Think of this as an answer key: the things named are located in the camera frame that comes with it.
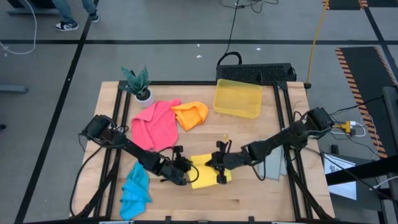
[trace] person's leg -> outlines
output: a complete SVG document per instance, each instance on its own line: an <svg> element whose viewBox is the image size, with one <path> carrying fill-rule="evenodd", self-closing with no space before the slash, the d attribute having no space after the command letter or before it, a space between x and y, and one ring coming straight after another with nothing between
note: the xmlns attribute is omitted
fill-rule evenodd
<svg viewBox="0 0 398 224"><path fill-rule="evenodd" d="M93 22L98 22L100 21L100 13L96 9L96 6L93 2L93 0L81 0L83 3L83 7L86 9L88 14L91 17L91 21Z"/></svg>
<svg viewBox="0 0 398 224"><path fill-rule="evenodd" d="M59 31L73 31L79 29L79 25L72 17L67 0L52 0L52 2L61 14L61 22L56 24L55 28Z"/></svg>

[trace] potted plant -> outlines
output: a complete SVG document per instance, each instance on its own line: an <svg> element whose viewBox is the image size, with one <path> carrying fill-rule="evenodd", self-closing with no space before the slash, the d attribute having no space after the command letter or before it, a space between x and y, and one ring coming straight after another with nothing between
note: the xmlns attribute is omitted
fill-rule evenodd
<svg viewBox="0 0 398 224"><path fill-rule="evenodd" d="M121 90L127 91L132 93L136 96L136 100L138 103L143 107L146 108L153 103L155 103L154 96L148 85L150 81L148 81L148 71L147 67L145 66L142 69L141 73L136 76L132 70L128 70L122 67L123 75L126 77L127 85L126 86L119 86Z"/></svg>

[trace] yellow cable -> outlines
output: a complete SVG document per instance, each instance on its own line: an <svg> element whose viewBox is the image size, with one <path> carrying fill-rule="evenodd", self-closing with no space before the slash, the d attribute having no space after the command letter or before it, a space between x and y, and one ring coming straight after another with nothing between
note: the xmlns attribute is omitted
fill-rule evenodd
<svg viewBox="0 0 398 224"><path fill-rule="evenodd" d="M320 32L320 29L321 29L321 26L322 26L323 19L325 18L326 9L327 9L328 5L329 5L329 0L326 0L325 6L323 7L321 19L319 20L317 31L315 33L315 38L314 38L314 40L312 42L310 61L308 63L307 83L310 83L310 79L311 79L311 64L312 64L312 58L313 58L313 51L315 49L315 44L316 44L316 42L318 40L319 32Z"/></svg>

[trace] white pot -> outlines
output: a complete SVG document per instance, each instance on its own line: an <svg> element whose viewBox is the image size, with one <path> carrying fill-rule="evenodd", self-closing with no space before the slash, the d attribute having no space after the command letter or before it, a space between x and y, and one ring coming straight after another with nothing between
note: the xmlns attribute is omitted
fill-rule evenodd
<svg viewBox="0 0 398 224"><path fill-rule="evenodd" d="M154 95L152 94L152 91L149 88L148 88L148 91L150 93L150 96L146 100L138 100L137 96L134 96L142 108L147 108L148 106L155 103L155 98L154 98Z"/></svg>

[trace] yellow plastic bin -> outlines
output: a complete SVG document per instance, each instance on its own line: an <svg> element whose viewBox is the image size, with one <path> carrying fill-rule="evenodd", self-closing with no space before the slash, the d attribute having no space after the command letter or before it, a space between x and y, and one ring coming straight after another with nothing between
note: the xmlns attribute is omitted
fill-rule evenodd
<svg viewBox="0 0 398 224"><path fill-rule="evenodd" d="M262 86L220 78L213 108L219 113L257 118L261 113L261 101Z"/></svg>

